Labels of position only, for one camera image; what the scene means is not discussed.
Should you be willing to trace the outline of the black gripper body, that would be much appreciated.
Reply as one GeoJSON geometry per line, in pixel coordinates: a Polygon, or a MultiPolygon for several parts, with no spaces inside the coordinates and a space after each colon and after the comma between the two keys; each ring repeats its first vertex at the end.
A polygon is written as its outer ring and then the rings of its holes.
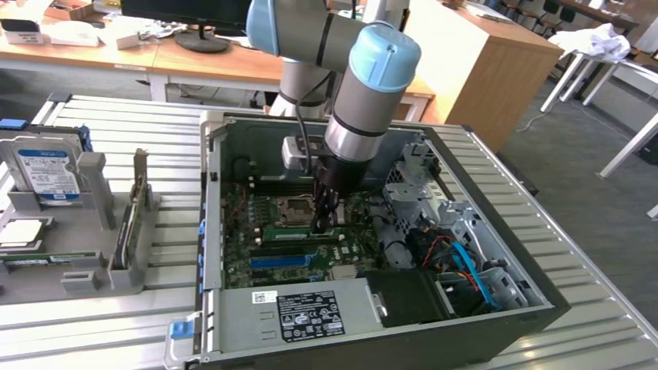
{"type": "Polygon", "coordinates": [[[350,193],[358,188],[368,169],[368,162],[351,162],[336,156],[320,156],[315,165],[315,178],[338,193],[350,193]]]}

